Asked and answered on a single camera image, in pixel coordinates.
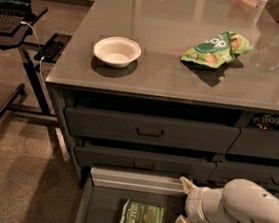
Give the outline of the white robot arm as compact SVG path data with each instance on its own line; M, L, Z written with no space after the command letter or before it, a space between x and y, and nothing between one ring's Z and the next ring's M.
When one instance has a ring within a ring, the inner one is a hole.
M185 177L180 181L186 215L174 223L279 223L279 199L250 180L230 180L218 189L197 187Z

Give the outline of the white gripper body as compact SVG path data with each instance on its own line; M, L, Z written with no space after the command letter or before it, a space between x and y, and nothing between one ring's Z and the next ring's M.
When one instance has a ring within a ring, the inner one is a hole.
M191 223L216 223L218 205L222 196L221 189L196 187L189 192L185 202L185 212Z

